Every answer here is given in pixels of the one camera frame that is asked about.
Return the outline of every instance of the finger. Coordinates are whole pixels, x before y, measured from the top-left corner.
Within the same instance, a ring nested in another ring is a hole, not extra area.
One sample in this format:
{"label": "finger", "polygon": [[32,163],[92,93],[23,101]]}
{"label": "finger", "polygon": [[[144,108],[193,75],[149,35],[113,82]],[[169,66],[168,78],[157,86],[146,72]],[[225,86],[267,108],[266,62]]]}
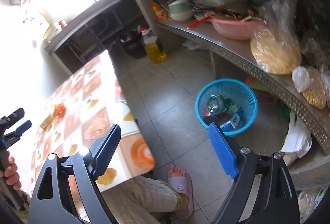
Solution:
{"label": "finger", "polygon": [[7,167],[7,169],[5,170],[5,176],[6,177],[10,177],[13,174],[15,174],[17,172],[17,165],[16,164],[12,164],[9,167]]}
{"label": "finger", "polygon": [[15,173],[14,175],[12,175],[11,177],[8,177],[6,183],[8,185],[14,185],[15,183],[17,183],[19,181],[19,174]]}
{"label": "finger", "polygon": [[21,187],[22,187],[22,183],[20,181],[18,181],[13,185],[13,189],[15,190],[20,190]]}
{"label": "finger", "polygon": [[9,155],[9,158],[8,158],[8,161],[9,161],[9,164],[10,164],[10,165],[14,164],[14,162],[15,162],[15,158],[14,158],[14,156],[10,154],[10,155]]}

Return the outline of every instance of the white bowl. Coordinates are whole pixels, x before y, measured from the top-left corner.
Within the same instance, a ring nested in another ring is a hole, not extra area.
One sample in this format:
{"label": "white bowl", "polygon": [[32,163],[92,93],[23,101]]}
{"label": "white bowl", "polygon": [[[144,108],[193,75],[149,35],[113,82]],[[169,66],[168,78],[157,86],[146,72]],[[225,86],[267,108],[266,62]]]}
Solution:
{"label": "white bowl", "polygon": [[192,16],[192,10],[171,14],[172,19],[178,22],[188,21]]}
{"label": "white bowl", "polygon": [[221,2],[219,0],[194,0],[194,3],[207,7],[217,7],[221,5]]}

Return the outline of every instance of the person's foot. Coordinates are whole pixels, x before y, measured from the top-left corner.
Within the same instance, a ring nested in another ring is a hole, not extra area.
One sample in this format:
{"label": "person's foot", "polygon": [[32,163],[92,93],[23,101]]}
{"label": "person's foot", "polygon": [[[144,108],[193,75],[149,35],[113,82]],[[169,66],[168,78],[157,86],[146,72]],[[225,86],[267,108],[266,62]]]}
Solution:
{"label": "person's foot", "polygon": [[[186,177],[186,172],[180,167],[171,166],[169,170],[169,177]],[[182,206],[178,210],[183,210],[188,207],[188,196],[182,193],[179,193],[182,198]]]}

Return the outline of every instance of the metal screw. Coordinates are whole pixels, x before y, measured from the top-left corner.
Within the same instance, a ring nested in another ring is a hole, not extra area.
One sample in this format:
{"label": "metal screw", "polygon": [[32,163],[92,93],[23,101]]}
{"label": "metal screw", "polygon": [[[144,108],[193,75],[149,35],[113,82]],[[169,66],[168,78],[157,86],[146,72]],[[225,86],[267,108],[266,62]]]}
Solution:
{"label": "metal screw", "polygon": [[241,148],[241,151],[242,151],[242,153],[244,153],[244,154],[249,154],[249,153],[250,153],[250,149],[247,148],[247,147],[243,147],[243,148]]}
{"label": "metal screw", "polygon": [[279,159],[282,158],[282,156],[281,156],[281,154],[279,154],[279,153],[274,153],[274,158],[275,158],[276,160],[279,160]]}
{"label": "metal screw", "polygon": [[52,154],[49,154],[48,155],[48,159],[49,160],[54,160],[56,158],[56,154],[55,153],[52,153]]}

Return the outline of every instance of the cooking oil bottle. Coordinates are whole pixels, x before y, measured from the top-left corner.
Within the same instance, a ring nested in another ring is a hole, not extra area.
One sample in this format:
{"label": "cooking oil bottle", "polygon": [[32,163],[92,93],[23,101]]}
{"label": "cooking oil bottle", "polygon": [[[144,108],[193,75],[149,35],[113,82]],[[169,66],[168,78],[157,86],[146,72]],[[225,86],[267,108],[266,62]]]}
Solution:
{"label": "cooking oil bottle", "polygon": [[163,62],[166,59],[166,53],[158,37],[151,32],[151,29],[141,28],[141,31],[143,46],[150,61],[154,64]]}

